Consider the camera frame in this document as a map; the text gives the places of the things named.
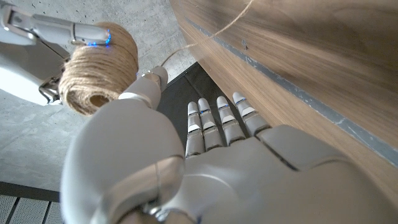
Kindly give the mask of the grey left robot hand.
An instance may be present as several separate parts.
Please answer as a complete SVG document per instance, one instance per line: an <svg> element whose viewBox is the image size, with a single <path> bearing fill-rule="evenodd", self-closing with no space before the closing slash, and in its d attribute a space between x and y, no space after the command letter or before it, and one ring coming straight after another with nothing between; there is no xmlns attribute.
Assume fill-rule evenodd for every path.
<svg viewBox="0 0 398 224"><path fill-rule="evenodd" d="M271 127L240 93L188 104L182 143L157 111L155 67L102 106L73 140L60 192L67 223L396 223L397 205L329 144Z"/></svg>

